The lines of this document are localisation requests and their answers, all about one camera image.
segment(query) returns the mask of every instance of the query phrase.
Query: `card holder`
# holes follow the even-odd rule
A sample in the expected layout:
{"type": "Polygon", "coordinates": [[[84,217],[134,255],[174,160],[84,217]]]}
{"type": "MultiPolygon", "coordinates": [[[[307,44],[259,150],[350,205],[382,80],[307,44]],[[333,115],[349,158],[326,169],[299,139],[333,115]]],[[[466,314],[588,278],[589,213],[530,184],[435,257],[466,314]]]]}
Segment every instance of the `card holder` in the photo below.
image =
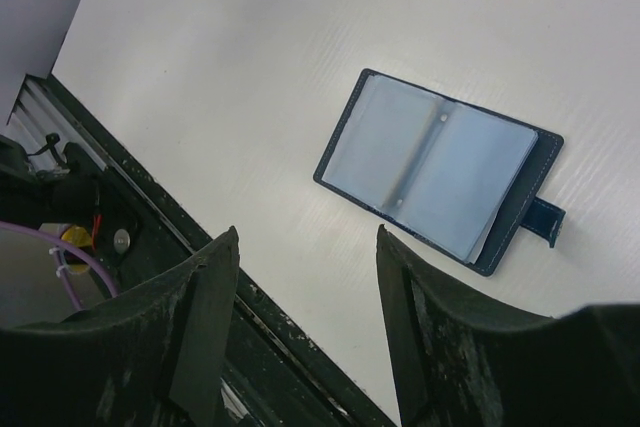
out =
{"type": "Polygon", "coordinates": [[[366,69],[314,179],[490,275],[525,216],[524,227],[555,242],[564,211],[533,201],[562,143],[366,69]]]}

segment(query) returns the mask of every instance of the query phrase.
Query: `purple cable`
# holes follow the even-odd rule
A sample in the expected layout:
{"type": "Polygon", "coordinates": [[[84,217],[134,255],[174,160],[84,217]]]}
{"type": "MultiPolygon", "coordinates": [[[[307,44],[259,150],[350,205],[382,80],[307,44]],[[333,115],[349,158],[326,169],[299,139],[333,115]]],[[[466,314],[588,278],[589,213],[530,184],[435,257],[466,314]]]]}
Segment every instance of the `purple cable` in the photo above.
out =
{"type": "Polygon", "coordinates": [[[69,299],[73,304],[73,308],[76,310],[84,310],[84,307],[82,307],[82,302],[80,302],[80,298],[78,297],[78,294],[76,294],[76,291],[73,288],[73,285],[71,285],[71,280],[69,280],[69,272],[67,272],[67,269],[62,268],[58,272],[60,272],[60,281],[62,282],[62,286],[64,287],[64,290],[67,291],[67,295],[69,296],[69,299]]]}
{"type": "Polygon", "coordinates": [[[65,242],[64,240],[59,239],[55,235],[47,234],[46,232],[41,232],[39,230],[30,229],[29,227],[23,227],[22,225],[10,224],[9,222],[0,221],[0,229],[9,230],[11,232],[16,232],[18,234],[29,235],[31,237],[36,237],[38,239],[42,239],[47,242],[50,242],[62,250],[66,250],[67,252],[72,253],[77,258],[84,261],[89,267],[91,267],[95,271],[96,274],[98,274],[98,276],[104,282],[104,285],[107,286],[107,289],[111,294],[111,297],[115,297],[116,295],[118,295],[118,288],[116,287],[116,284],[111,278],[111,276],[109,275],[109,273],[104,269],[104,267],[102,267],[102,265],[100,265],[100,263],[96,259],[91,257],[84,250],[76,247],[75,245],[69,242],[65,242]]]}
{"type": "MultiPolygon", "coordinates": [[[[62,238],[65,232],[67,232],[70,228],[71,225],[69,224],[61,225],[58,229],[58,237],[62,238]]],[[[62,251],[59,248],[56,248],[53,251],[53,260],[56,263],[56,267],[58,267],[58,269],[56,270],[56,275],[60,279],[60,282],[62,282],[62,286],[67,292],[67,296],[69,297],[73,308],[77,311],[83,310],[84,307],[82,306],[82,301],[80,300],[80,297],[78,297],[76,290],[73,288],[73,284],[71,283],[71,279],[69,278],[69,271],[67,270],[64,258],[62,257],[62,251]]]]}

